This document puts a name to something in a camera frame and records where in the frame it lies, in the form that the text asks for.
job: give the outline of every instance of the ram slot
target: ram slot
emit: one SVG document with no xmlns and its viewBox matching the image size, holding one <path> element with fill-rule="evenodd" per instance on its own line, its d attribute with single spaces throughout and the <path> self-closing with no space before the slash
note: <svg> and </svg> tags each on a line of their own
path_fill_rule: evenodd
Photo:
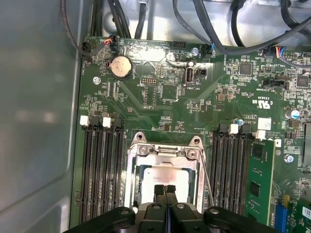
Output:
<svg viewBox="0 0 311 233">
<path fill-rule="evenodd" d="M 213 155 L 211 162 L 211 188 L 215 205 L 220 204 L 220 184 L 222 174 L 222 161 L 224 152 L 224 135 L 222 133 L 216 133 L 213 140 Z"/>
<path fill-rule="evenodd" d="M 247 171 L 248 171 L 248 159 L 251 153 L 251 141 L 245 135 L 240 136 L 240 140 L 243 143 L 243 154 L 242 154 L 242 169 L 241 169 L 241 192 L 240 192 L 240 208 L 239 214 L 243 215 L 245 212 L 245 199 L 246 199 L 246 185 L 247 185 Z"/>
<path fill-rule="evenodd" d="M 113 158 L 114 164 L 112 166 L 113 180 L 111 199 L 114 204 L 113 208 L 119 206 L 119 190 L 120 190 L 120 172 L 122 166 L 122 151 L 123 151 L 123 132 L 121 128 L 116 127 L 114 129 L 114 150 Z"/>
<path fill-rule="evenodd" d="M 224 182 L 224 208 L 228 209 L 229 208 L 229 200 L 230 200 L 230 184 L 231 184 L 231 161 L 232 161 L 232 156 L 233 156 L 233 150 L 234 150 L 234 143 L 236 139 L 235 136 L 228 136 L 228 145 L 226 149 L 226 160 L 224 163 L 224 168 L 225 168 L 225 182 Z"/>
<path fill-rule="evenodd" d="M 83 172 L 82 172 L 82 188 L 81 188 L 81 207 L 80 207 L 80 223 L 90 219 L 90 183 L 91 176 L 91 160 L 93 145 L 93 129 L 89 126 L 85 129 L 84 154 L 83 154 Z"/>
<path fill-rule="evenodd" d="M 93 179 L 92 179 L 92 206 L 91 206 L 91 218 L 97 217 L 98 199 L 99 199 L 99 186 L 100 186 L 100 165 L 102 157 L 102 143 L 103 143 L 103 130 L 100 127 L 95 132 L 95 139 L 93 144 Z"/>
<path fill-rule="evenodd" d="M 224 138 L 222 161 L 218 166 L 221 168 L 220 172 L 220 183 L 219 183 L 219 207 L 225 206 L 225 174 L 226 174 L 226 161 L 227 161 L 227 150 L 229 146 L 229 139 Z"/>
<path fill-rule="evenodd" d="M 235 209 L 236 202 L 238 201 L 236 200 L 236 195 L 237 195 L 236 185 L 237 185 L 237 179 L 238 179 L 238 174 L 236 172 L 239 166 L 237 152 L 238 152 L 238 143 L 237 143 L 237 140 L 234 140 L 232 156 L 231 156 L 231 183 L 230 183 L 230 200 L 229 200 L 230 211 L 233 211 Z"/>
<path fill-rule="evenodd" d="M 103 154 L 103 190 L 102 190 L 102 200 L 103 200 L 103 208 L 102 213 L 106 213 L 109 208 L 109 189 L 110 189 L 110 181 L 109 181 L 109 172 L 111 166 L 111 153 L 112 153 L 112 143 L 113 143 L 113 133 L 112 129 L 105 129 L 104 134 L 104 154 Z"/>
</svg>

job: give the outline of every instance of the colored wires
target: colored wires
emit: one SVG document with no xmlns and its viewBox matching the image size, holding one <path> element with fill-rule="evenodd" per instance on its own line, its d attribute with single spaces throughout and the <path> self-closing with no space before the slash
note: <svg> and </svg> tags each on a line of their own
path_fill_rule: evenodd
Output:
<svg viewBox="0 0 311 233">
<path fill-rule="evenodd" d="M 280 59 L 280 57 L 283 56 L 285 49 L 286 49 L 286 47 L 276 46 L 276 57 L 277 57 L 277 59 Z"/>
</svg>

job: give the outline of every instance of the cable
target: cable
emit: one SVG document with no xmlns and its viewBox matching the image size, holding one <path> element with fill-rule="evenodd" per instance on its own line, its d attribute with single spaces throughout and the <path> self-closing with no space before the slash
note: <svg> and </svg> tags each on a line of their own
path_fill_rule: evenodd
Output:
<svg viewBox="0 0 311 233">
<path fill-rule="evenodd" d="M 261 49 L 264 49 L 266 47 L 269 47 L 271 45 L 278 44 L 278 43 L 288 39 L 289 37 L 294 35 L 296 32 L 300 31 L 301 29 L 303 29 L 304 27 L 306 27 L 308 24 L 311 23 L 311 17 L 309 17 L 305 21 L 300 23 L 294 29 L 291 29 L 291 30 L 287 31 L 286 33 L 284 33 L 283 35 L 280 35 L 280 36 L 273 38 L 269 41 L 266 41 L 262 44 L 251 46 L 251 47 L 246 47 L 246 48 L 233 49 L 233 48 L 228 48 L 227 46 L 223 46 L 222 43 L 220 42 L 220 40 L 219 40 L 219 38 L 218 38 L 214 28 L 213 28 L 213 25 L 211 24 L 211 21 L 208 17 L 208 14 L 207 14 L 206 8 L 203 4 L 203 1 L 202 0 L 193 0 L 193 3 L 194 3 L 195 10 L 198 14 L 198 17 L 200 19 L 200 22 L 202 24 L 203 29 L 208 34 L 211 41 L 214 43 L 215 47 L 221 53 L 228 54 L 228 55 L 248 54 L 250 52 L 254 52 L 254 51 L 261 50 Z"/>
<path fill-rule="evenodd" d="M 239 12 L 239 8 L 235 8 L 232 10 L 231 31 L 232 31 L 232 35 L 233 35 L 234 41 L 237 44 L 237 46 L 245 47 L 245 45 L 241 41 L 241 38 L 240 38 L 239 32 L 238 32 L 238 25 L 237 25 L 238 12 Z"/>
<path fill-rule="evenodd" d="M 60 5 L 61 5 L 61 11 L 62 11 L 62 20 L 63 20 L 63 23 L 64 23 L 64 27 L 65 27 L 65 31 L 66 31 L 66 35 L 67 37 L 69 38 L 70 40 L 70 43 L 72 44 L 72 46 L 79 52 L 81 53 L 83 56 L 86 56 L 86 57 L 91 57 L 91 56 L 94 56 L 96 55 L 97 53 L 99 53 L 106 45 L 105 43 L 102 43 L 101 45 L 99 45 L 93 52 L 84 52 L 83 49 L 81 49 L 77 43 L 75 42 L 73 36 L 72 36 L 72 33 L 71 33 L 71 30 L 70 30 L 70 26 L 69 26 L 69 23 L 68 23 L 68 19 L 67 19 L 67 12 L 66 12 L 66 0 L 61 0 L 60 2 Z"/>
<path fill-rule="evenodd" d="M 91 18 L 91 28 L 90 28 L 90 35 L 95 36 L 95 27 L 96 27 L 96 14 L 97 14 L 97 0 L 93 0 L 93 7 L 92 7 L 92 18 Z"/>
<path fill-rule="evenodd" d="M 118 14 L 117 14 L 117 11 L 115 9 L 115 4 L 114 4 L 113 0 L 108 0 L 108 4 L 109 4 L 110 10 L 111 10 L 111 14 L 112 14 L 113 20 L 114 20 L 114 22 L 116 24 L 116 27 L 117 27 L 118 35 L 121 38 L 124 38 L 122 24 L 121 24 L 121 21 L 119 19 Z"/>
<path fill-rule="evenodd" d="M 299 25 L 299 23 L 293 18 L 293 16 L 290 14 L 288 8 L 289 8 L 289 0 L 281 0 L 281 15 L 283 18 L 283 21 L 289 26 L 290 28 L 294 28 Z M 307 28 L 303 28 L 299 31 L 299 33 L 303 34 L 307 38 L 311 38 L 311 31 Z"/>
<path fill-rule="evenodd" d="M 137 24 L 136 31 L 135 31 L 135 39 L 141 39 L 142 29 L 144 27 L 144 23 L 146 19 L 146 10 L 147 10 L 147 5 L 144 3 L 141 3 L 139 7 L 138 24 Z"/>
<path fill-rule="evenodd" d="M 286 60 L 285 57 L 280 57 L 279 58 L 280 61 L 284 62 L 285 64 L 287 65 L 290 65 L 290 66 L 293 66 L 295 68 L 302 68 L 302 69 L 308 69 L 308 68 L 311 68 L 311 65 L 298 65 L 298 64 L 294 64 L 288 60 Z"/>
<path fill-rule="evenodd" d="M 104 0 L 97 1 L 97 11 L 96 11 L 96 35 L 103 35 L 103 3 Z"/>
<path fill-rule="evenodd" d="M 191 34 L 195 35 L 197 38 L 199 38 L 201 41 L 203 41 L 204 43 L 210 45 L 210 41 L 208 41 L 204 36 L 202 36 L 201 34 L 199 34 L 195 29 L 193 29 L 185 20 L 184 18 L 182 18 L 181 14 L 179 13 L 178 9 L 177 9 L 177 3 L 178 0 L 173 0 L 173 10 L 174 10 L 174 14 L 176 19 L 178 20 L 178 22 L 181 24 L 181 26 L 183 26 L 188 32 L 190 32 Z"/>
<path fill-rule="evenodd" d="M 113 1 L 114 1 L 114 4 L 115 4 L 115 7 L 116 7 L 115 9 L 117 11 L 117 14 L 120 17 L 120 21 L 121 21 L 121 24 L 122 24 L 122 28 L 124 30 L 125 38 L 130 38 L 131 39 L 130 30 L 128 28 L 128 24 L 127 24 L 127 21 L 126 21 L 125 14 L 124 14 L 124 11 L 122 9 L 122 6 L 121 6 L 119 0 L 113 0 Z"/>
</svg>

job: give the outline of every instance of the capacitor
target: capacitor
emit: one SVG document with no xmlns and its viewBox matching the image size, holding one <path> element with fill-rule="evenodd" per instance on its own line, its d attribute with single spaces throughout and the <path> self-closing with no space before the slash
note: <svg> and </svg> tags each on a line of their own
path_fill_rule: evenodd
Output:
<svg viewBox="0 0 311 233">
<path fill-rule="evenodd" d="M 289 110 L 285 113 L 285 117 L 287 119 L 298 119 L 299 115 L 300 113 L 298 110 Z"/>
<path fill-rule="evenodd" d="M 291 162 L 294 161 L 294 157 L 292 155 L 290 155 L 290 154 L 287 154 L 287 155 L 284 156 L 284 161 L 286 163 L 291 163 Z"/>
<path fill-rule="evenodd" d="M 237 124 L 238 126 L 242 126 L 244 124 L 244 121 L 242 119 L 235 118 L 233 120 L 233 123 Z"/>
</svg>

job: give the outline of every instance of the integrated circuit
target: integrated circuit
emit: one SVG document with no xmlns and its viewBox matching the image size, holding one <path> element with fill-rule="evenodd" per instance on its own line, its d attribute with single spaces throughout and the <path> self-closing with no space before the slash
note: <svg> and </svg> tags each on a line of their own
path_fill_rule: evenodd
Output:
<svg viewBox="0 0 311 233">
<path fill-rule="evenodd" d="M 310 79 L 309 76 L 299 75 L 297 77 L 296 86 L 302 87 L 302 88 L 308 88 L 309 87 L 309 79 Z"/>
<path fill-rule="evenodd" d="M 241 63 L 240 64 L 240 74 L 241 75 L 252 75 L 252 64 Z"/>
<path fill-rule="evenodd" d="M 260 185 L 251 182 L 250 186 L 249 186 L 249 191 L 251 194 L 255 195 L 256 197 L 259 197 L 260 194 Z"/>
<path fill-rule="evenodd" d="M 217 100 L 218 101 L 225 101 L 225 94 L 218 94 Z"/>
<path fill-rule="evenodd" d="M 253 143 L 252 155 L 259 159 L 262 159 L 262 153 L 263 153 L 263 145 Z"/>
</svg>

